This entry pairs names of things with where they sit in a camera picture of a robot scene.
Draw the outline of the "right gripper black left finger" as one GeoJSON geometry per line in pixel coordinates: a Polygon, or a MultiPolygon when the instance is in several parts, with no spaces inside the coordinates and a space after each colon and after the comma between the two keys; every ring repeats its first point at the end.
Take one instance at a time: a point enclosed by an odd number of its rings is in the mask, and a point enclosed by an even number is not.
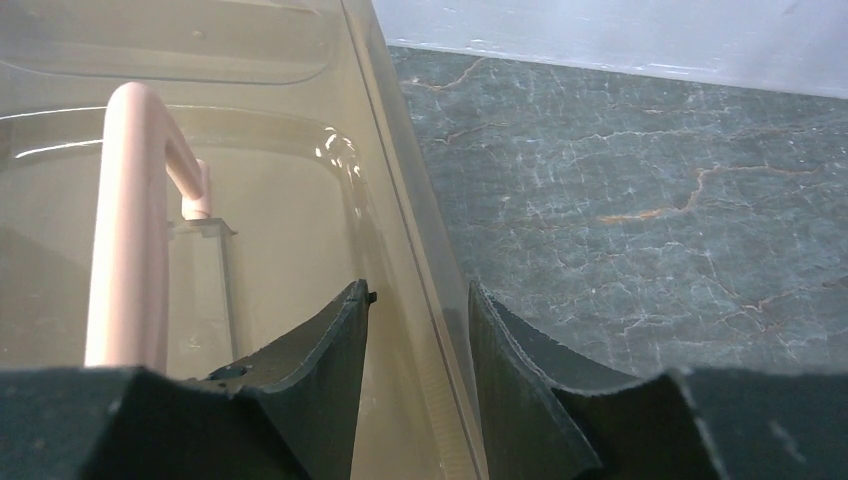
{"type": "Polygon", "coordinates": [[[1,374],[5,479],[347,479],[368,317],[345,287],[298,327],[203,379],[145,367],[1,374]]]}

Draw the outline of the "beige translucent tool box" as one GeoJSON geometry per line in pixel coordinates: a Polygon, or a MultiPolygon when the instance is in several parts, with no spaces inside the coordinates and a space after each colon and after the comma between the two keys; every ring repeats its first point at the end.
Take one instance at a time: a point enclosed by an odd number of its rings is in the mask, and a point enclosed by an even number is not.
{"type": "Polygon", "coordinates": [[[229,236],[166,187],[167,371],[199,378],[377,295],[351,475],[486,477],[466,286],[370,1],[5,1],[1,365],[79,366],[106,105],[137,81],[209,169],[229,236]]]}

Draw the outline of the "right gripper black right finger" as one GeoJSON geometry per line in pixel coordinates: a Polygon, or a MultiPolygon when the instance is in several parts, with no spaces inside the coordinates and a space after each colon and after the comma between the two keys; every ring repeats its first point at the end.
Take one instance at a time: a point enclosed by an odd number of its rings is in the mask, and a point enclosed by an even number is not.
{"type": "Polygon", "coordinates": [[[481,284],[469,336],[493,479],[843,479],[842,371],[684,366],[639,378],[537,330],[481,284]]]}

